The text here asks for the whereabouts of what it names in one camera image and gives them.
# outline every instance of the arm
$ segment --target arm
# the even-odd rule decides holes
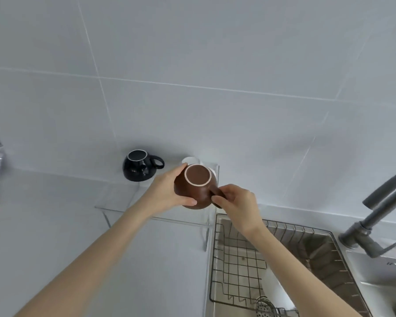
[[[235,185],[220,187],[213,196],[236,229],[263,255],[302,317],[361,317],[352,307],[315,277],[262,222],[255,195]]]
[[[126,210],[108,231],[32,298],[15,317],[82,316],[110,268],[150,217],[177,205],[196,204],[194,199],[174,193],[174,179],[186,165],[156,176],[138,202]]]

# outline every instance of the wire dish rack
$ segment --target wire dish rack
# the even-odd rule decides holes
[[[330,232],[277,221],[263,222],[327,287],[362,316],[372,317]],[[296,310],[274,307],[264,296],[261,277],[267,264],[230,219],[218,214],[215,228],[210,300],[254,310],[258,317],[299,316]]]

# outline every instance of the white rim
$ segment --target white rim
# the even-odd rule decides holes
[[[209,183],[210,180],[211,180],[211,171],[210,171],[210,169],[208,169],[206,166],[203,166],[203,167],[205,167],[205,169],[207,169],[208,174],[210,175],[210,177],[208,178],[208,180],[207,180],[206,183],[203,183],[202,185],[195,185],[194,183],[192,183],[192,182],[189,181],[188,177],[186,176],[186,173],[188,172],[189,168],[190,168],[190,167],[193,167],[193,166],[203,166],[203,165],[201,165],[201,164],[190,164],[189,166],[187,166],[186,169],[185,169],[185,179],[186,179],[186,181],[188,181],[188,183],[189,183],[190,185],[196,186],[196,187],[202,187],[202,186],[205,186],[207,183]]]
[[[129,155],[130,155],[132,152],[134,152],[134,151],[143,151],[143,152],[145,152],[145,157],[143,157],[142,159],[139,159],[139,160],[132,160],[131,158],[129,158]],[[141,160],[144,160],[147,156],[148,156],[148,152],[145,151],[145,150],[142,150],[142,149],[135,149],[135,150],[132,150],[131,152],[129,152],[129,153],[127,154],[127,158],[128,158],[130,161],[141,161]]]

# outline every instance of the black mug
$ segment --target black mug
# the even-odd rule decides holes
[[[145,150],[133,150],[129,152],[123,163],[123,174],[130,181],[145,181],[155,175],[157,169],[164,168],[164,161],[156,155],[149,155]]]

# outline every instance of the left hand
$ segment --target left hand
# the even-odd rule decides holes
[[[184,163],[154,178],[151,186],[136,202],[140,208],[146,209],[150,216],[162,213],[175,206],[195,206],[194,198],[179,196],[174,192],[174,180],[188,164]]]

